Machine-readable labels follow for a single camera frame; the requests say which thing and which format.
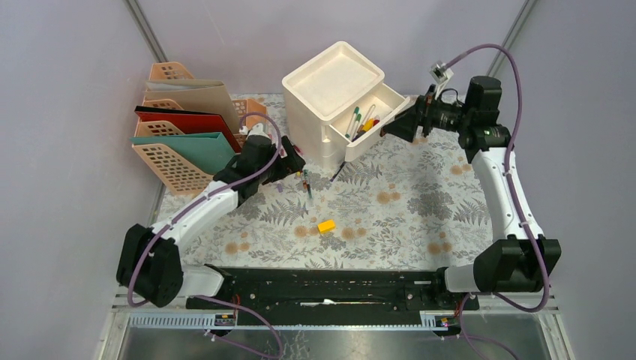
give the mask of black bracket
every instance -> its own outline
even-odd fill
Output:
[[[139,224],[126,232],[116,275],[121,285],[130,284],[135,266],[153,236],[151,228]],[[161,308],[177,296],[183,284],[179,249],[173,239],[160,238],[150,252],[152,257],[148,256],[143,263],[133,290]]]
[[[305,160],[296,153],[287,136],[281,138],[281,144],[286,153],[285,157],[277,154],[272,166],[260,176],[232,187],[232,190],[238,193],[239,205],[256,194],[260,184],[265,185],[284,179],[288,175],[302,171],[302,168],[305,167]],[[276,146],[268,137],[248,136],[241,154],[235,155],[225,168],[214,176],[214,180],[229,184],[246,178],[262,169],[272,159],[275,152]]]
[[[561,246],[556,239],[537,240],[550,275],[561,257]],[[529,292],[543,287],[539,261],[530,240],[517,240],[513,235],[494,242],[475,258],[475,283],[482,292]]]

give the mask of peach file holder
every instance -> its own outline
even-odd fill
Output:
[[[193,79],[192,74],[178,62],[166,62],[153,64],[150,71],[150,80],[165,79]],[[238,116],[246,113],[267,113],[267,108],[254,99],[234,100],[234,107]],[[175,101],[170,99],[146,100],[144,107],[157,107],[161,109],[183,110]],[[246,119],[246,125],[251,128],[258,122],[266,122],[258,116],[250,116]],[[145,121],[137,119],[135,137],[165,137],[169,135],[183,135],[174,124],[169,121]],[[243,146],[245,136],[235,134],[238,143]],[[203,172],[190,161],[184,159],[179,153],[169,146],[156,143],[150,145],[132,145],[133,150],[150,167],[154,174],[161,179],[172,194],[188,195],[198,194],[212,181],[214,174]]]

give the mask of yellow sponge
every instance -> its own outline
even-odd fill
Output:
[[[318,231],[321,234],[327,233],[328,231],[332,231],[336,228],[336,223],[333,220],[327,220],[324,223],[318,224]]]

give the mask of pen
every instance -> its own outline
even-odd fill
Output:
[[[309,185],[309,174],[307,170],[302,170],[302,175],[304,176],[304,182],[307,183],[307,195],[309,195],[309,199],[313,199],[311,196],[311,185]]]
[[[353,131],[353,128],[356,126],[356,119],[358,118],[359,112],[360,112],[360,108],[356,106],[355,110],[353,110],[353,115],[351,115],[351,122],[349,123],[349,126],[346,127],[346,133],[344,137],[346,137],[347,139],[351,137],[351,132]]]
[[[361,122],[362,115],[358,113],[355,117],[355,121],[353,122],[353,127],[351,127],[351,132],[349,133],[349,139],[352,139],[354,135],[356,135],[356,129],[358,128],[358,124]]]
[[[353,141],[356,141],[359,137],[364,135],[367,131],[369,131],[372,127],[376,126],[379,122],[380,122],[380,119],[377,116],[376,118],[370,118],[369,121],[367,121],[364,124],[364,126],[360,128],[358,133],[356,133],[355,137],[353,138]]]
[[[367,119],[369,119],[369,118],[371,117],[371,114],[373,114],[373,112],[374,112],[374,110],[375,110],[375,109],[376,109],[376,104],[373,104],[373,105],[371,105],[371,106],[369,107],[369,110],[367,110],[367,113],[366,113],[366,114],[364,114],[364,116],[362,117],[362,121],[363,121],[363,123],[362,123],[362,124],[364,124],[364,122],[366,122],[366,121],[367,121]]]
[[[347,162],[343,161],[340,167],[338,168],[338,170],[336,171],[336,173],[331,177],[331,180],[329,180],[330,182],[334,182],[334,180],[338,177],[338,174],[340,173],[340,171],[344,169],[345,165],[347,165]]]

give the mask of patterned tablecloth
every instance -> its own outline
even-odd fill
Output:
[[[256,98],[287,134],[281,94]],[[187,264],[321,269],[420,269],[472,262],[490,243],[482,188],[457,135],[434,130],[413,144],[385,136],[347,164],[333,183],[331,170],[305,167],[313,201],[291,175],[261,186],[185,250]],[[191,196],[166,191],[158,220]],[[317,224],[336,229],[320,235]]]

